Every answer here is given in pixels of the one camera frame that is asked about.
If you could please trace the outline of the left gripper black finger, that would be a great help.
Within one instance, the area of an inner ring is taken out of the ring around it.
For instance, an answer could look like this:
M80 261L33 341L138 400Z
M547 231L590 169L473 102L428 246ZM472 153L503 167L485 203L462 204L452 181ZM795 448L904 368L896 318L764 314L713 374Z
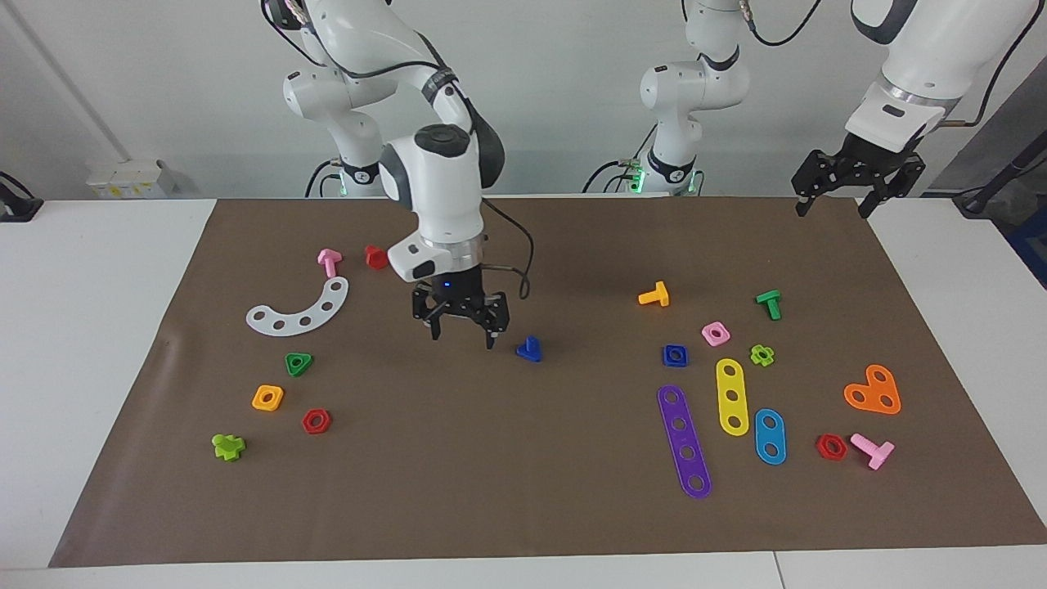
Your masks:
M892 173L872 173L871 190L859 204L859 216L867 219L888 200L904 198L913 189L917 180L923 175L925 168L926 164L903 164Z
M816 197L831 192L838 187L837 157L820 150L808 153L790 179L798 202L795 211L805 217L811 209Z

